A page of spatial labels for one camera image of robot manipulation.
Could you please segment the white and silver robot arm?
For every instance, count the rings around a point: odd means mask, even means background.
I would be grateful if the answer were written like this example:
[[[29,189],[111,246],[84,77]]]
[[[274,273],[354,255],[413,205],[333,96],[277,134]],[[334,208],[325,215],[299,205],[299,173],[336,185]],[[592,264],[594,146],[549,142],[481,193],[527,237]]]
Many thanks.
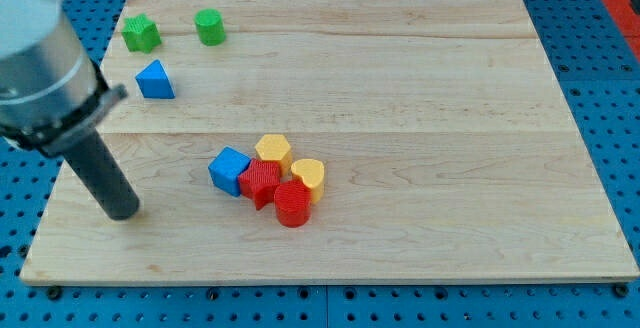
[[[1,0],[1,134],[57,156],[94,133],[127,96],[89,58],[64,0]]]

